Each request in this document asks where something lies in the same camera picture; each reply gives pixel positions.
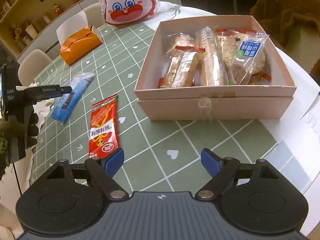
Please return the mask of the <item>black gloved hand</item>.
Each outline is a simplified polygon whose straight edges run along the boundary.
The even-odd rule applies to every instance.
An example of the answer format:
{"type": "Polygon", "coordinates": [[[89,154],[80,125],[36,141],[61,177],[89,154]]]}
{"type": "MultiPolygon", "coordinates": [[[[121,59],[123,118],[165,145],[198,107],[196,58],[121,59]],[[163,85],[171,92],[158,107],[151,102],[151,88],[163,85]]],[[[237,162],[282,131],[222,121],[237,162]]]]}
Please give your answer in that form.
{"type": "Polygon", "coordinates": [[[26,149],[36,144],[39,120],[32,105],[17,107],[5,115],[5,139],[8,140],[9,161],[14,163],[26,157],[26,149]]]}

